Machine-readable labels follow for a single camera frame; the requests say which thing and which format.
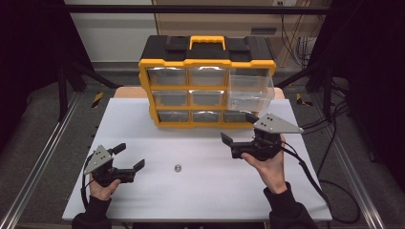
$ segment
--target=white wall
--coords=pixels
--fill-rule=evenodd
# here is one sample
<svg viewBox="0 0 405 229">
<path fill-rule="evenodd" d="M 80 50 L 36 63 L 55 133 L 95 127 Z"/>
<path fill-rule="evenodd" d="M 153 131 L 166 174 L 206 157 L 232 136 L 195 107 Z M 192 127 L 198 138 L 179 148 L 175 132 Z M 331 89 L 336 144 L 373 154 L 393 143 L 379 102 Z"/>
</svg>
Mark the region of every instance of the white wall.
<svg viewBox="0 0 405 229">
<path fill-rule="evenodd" d="M 65 0 L 67 5 L 152 5 L 151 0 Z M 157 34 L 154 14 L 71 13 L 92 62 L 138 62 L 149 35 Z"/>
</svg>

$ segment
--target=white table surface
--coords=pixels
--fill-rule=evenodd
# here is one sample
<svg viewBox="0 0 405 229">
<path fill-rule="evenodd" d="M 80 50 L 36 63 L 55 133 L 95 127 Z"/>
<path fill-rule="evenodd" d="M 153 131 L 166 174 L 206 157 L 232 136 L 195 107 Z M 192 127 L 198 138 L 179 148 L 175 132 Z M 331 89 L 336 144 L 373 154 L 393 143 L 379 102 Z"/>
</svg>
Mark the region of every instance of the white table surface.
<svg viewBox="0 0 405 229">
<path fill-rule="evenodd" d="M 273 100 L 268 111 L 297 124 L 286 99 Z M 268 220 L 271 209 L 263 194 L 264 183 L 253 167 L 231 157 L 220 132 L 234 141 L 250 141 L 253 136 L 253 130 L 246 128 L 158 128 L 150 118 L 146 98 L 111 98 L 89 154 L 99 144 L 110 149 L 126 143 L 126 150 L 114 156 L 113 166 L 130 169 L 145 159 L 145 167 L 133 183 L 118 187 L 107 217 L 121 221 Z M 301 135 L 285 134 L 285 138 L 316 177 Z M 177 164 L 181 165 L 179 173 L 174 170 Z M 285 170 L 296 200 L 307 207 L 312 218 L 331 220 L 325 201 L 298 160 L 285 154 Z M 65 220 L 84 212 L 79 173 L 62 217 Z"/>
</svg>

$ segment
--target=silver metal bracket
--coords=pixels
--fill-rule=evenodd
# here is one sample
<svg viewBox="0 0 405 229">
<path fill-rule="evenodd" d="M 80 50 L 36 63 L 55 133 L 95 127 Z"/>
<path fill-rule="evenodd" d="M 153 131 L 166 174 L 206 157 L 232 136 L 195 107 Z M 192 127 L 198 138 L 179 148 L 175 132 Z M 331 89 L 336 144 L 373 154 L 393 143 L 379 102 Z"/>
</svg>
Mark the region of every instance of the silver metal bracket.
<svg viewBox="0 0 405 229">
<path fill-rule="evenodd" d="M 107 163 L 114 158 L 110 155 L 110 153 L 102 146 L 98 145 L 97 149 L 94 151 L 92 158 L 89 161 L 89 164 L 84 169 L 83 174 L 88 175 L 101 165 Z"/>
<path fill-rule="evenodd" d="M 253 123 L 253 127 L 270 134 L 301 134 L 304 132 L 304 129 L 271 113 L 262 116 Z"/>
</svg>

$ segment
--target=black sleeve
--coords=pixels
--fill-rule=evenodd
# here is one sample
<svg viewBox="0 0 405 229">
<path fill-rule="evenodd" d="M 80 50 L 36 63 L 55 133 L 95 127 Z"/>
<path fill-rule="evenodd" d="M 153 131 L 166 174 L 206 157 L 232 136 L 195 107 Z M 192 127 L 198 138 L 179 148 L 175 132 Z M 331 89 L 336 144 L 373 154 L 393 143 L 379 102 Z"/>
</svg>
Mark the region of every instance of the black sleeve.
<svg viewBox="0 0 405 229">
<path fill-rule="evenodd" d="M 106 217 L 111 199 L 100 200 L 90 196 L 85 213 L 75 216 L 72 221 L 73 229 L 111 229 L 112 224 Z"/>
<path fill-rule="evenodd" d="M 310 217 L 307 208 L 295 201 L 291 186 L 281 194 L 272 194 L 268 188 L 264 190 L 272 211 L 269 214 L 270 228 L 278 229 L 315 229 L 315 222 Z"/>
</svg>

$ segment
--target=yellow handle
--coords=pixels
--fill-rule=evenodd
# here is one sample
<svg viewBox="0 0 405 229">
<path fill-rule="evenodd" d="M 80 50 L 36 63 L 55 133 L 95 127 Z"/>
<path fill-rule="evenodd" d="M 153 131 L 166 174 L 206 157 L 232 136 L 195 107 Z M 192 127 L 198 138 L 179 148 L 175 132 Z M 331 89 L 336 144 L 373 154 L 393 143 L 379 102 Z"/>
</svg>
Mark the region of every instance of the yellow handle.
<svg viewBox="0 0 405 229">
<path fill-rule="evenodd" d="M 190 47 L 193 48 L 193 43 L 221 43 L 223 44 L 223 50 L 225 50 L 225 39 L 223 36 L 191 36 Z"/>
</svg>

